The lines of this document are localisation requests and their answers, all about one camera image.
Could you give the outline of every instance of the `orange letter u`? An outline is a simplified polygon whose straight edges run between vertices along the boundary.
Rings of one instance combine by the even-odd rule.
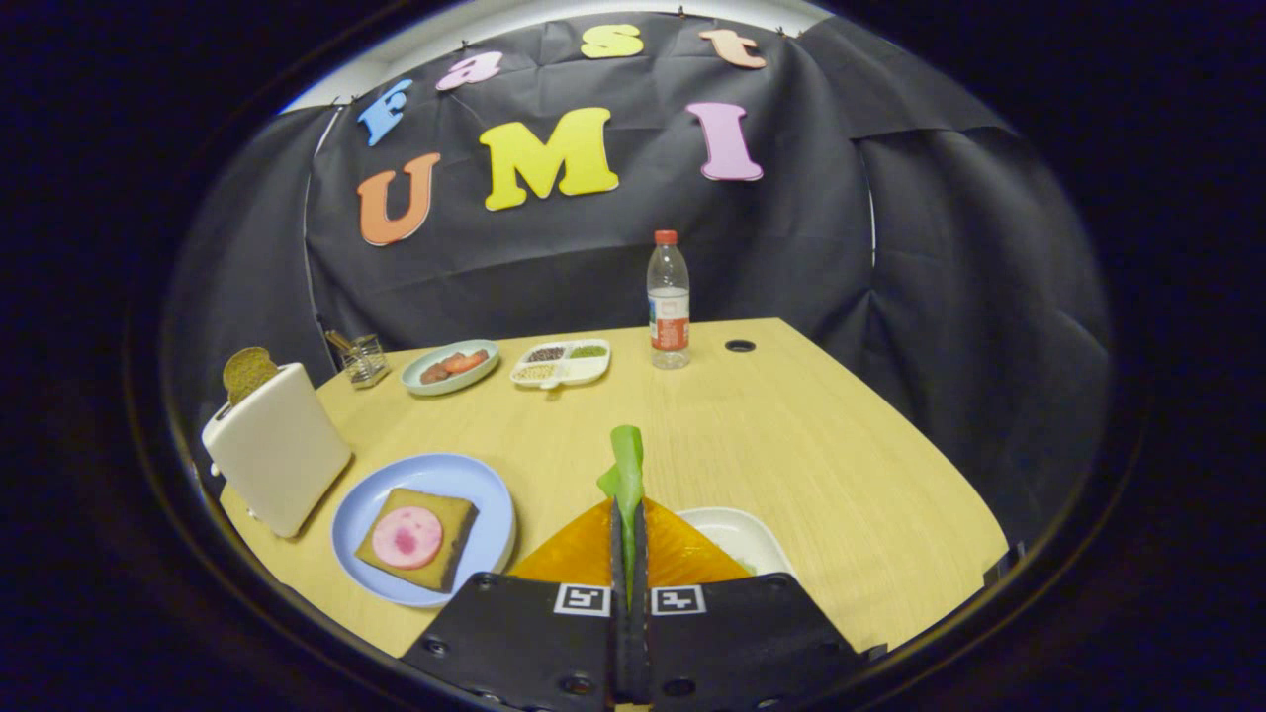
[[[409,176],[409,209],[394,220],[387,218],[387,185],[395,171],[365,179],[356,189],[361,195],[361,236],[365,242],[382,247],[418,232],[430,213],[430,168],[438,162],[439,153],[427,153],[404,165]]]

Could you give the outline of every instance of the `white toaster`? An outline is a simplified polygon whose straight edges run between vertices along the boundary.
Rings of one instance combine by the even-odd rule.
[[[203,445],[254,517],[282,537],[299,532],[352,457],[303,364],[225,403],[203,428]]]

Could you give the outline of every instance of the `table surface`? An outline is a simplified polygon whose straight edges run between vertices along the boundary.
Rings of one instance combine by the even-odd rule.
[[[525,390],[509,372],[533,345],[605,338],[599,380]],[[499,341],[481,381],[433,398],[399,374],[422,348],[387,355],[392,372],[356,390],[339,375],[318,389],[353,459],[299,536],[247,514],[232,485],[220,503],[260,561],[339,625],[401,656],[438,609],[389,603],[339,568],[334,512],[379,467],[423,452],[482,460],[515,503],[518,546],[532,552],[600,502],[610,431],[642,429],[647,497],[674,509],[733,507],[763,521],[801,585],[857,650],[918,635],[981,587],[1006,550],[1001,528],[948,460],[884,399],[780,319],[691,324],[691,362],[651,365],[646,327]],[[729,340],[756,343],[747,353]]]

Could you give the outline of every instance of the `letter m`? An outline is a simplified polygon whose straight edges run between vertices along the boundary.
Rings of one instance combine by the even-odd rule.
[[[515,172],[523,176],[537,198],[553,190],[558,168],[566,165],[558,190],[563,195],[606,193],[620,184],[606,166],[603,125],[611,113],[599,106],[567,111],[555,125],[549,142],[541,141],[520,122],[492,127],[479,137],[489,147],[492,161],[492,193],[484,205],[501,210],[522,205],[528,193],[519,188]]]

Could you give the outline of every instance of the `foam letter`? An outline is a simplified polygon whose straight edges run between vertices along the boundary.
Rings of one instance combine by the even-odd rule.
[[[365,179],[356,189],[361,195],[361,236],[365,242],[382,247],[418,232],[430,213],[430,168],[438,162],[439,153],[427,153],[404,165],[409,176],[409,209],[395,220],[387,218],[387,185],[395,171]]]
[[[436,89],[439,91],[447,91],[449,89],[457,89],[463,84],[475,84],[486,79],[492,79],[496,76],[496,72],[501,71],[500,62],[500,52],[484,52],[482,54],[475,54],[468,60],[462,60],[452,67],[448,67],[448,73],[444,75],[444,79],[436,82]]]
[[[537,198],[548,198],[563,163],[566,172],[558,182],[563,195],[615,190],[620,180],[606,167],[606,147],[603,144],[603,125],[609,118],[611,113],[600,106],[567,111],[558,119],[546,144],[520,122],[485,130],[479,142],[487,146],[492,157],[492,193],[484,205],[489,210],[501,210],[522,205],[528,199],[528,193],[519,188],[515,171]]]
[[[365,122],[365,127],[370,129],[370,146],[377,143],[380,138],[400,123],[400,117],[404,115],[400,110],[404,109],[404,103],[408,100],[408,96],[404,95],[404,89],[410,84],[413,84],[411,79],[398,81],[377,101],[361,111],[358,120]]]
[[[747,53],[746,47],[756,47],[756,41],[739,37],[732,29],[709,29],[700,32],[699,37],[711,39],[717,54],[736,67],[758,70],[765,66],[765,60]]]
[[[686,110],[699,117],[708,144],[708,162],[703,174],[711,180],[760,180],[761,167],[747,155],[743,130],[738,119],[747,115],[742,106],[703,101],[687,104]]]
[[[590,60],[603,57],[632,57],[642,51],[642,41],[637,35],[642,30],[633,25],[598,25],[585,30],[580,38],[580,53]]]

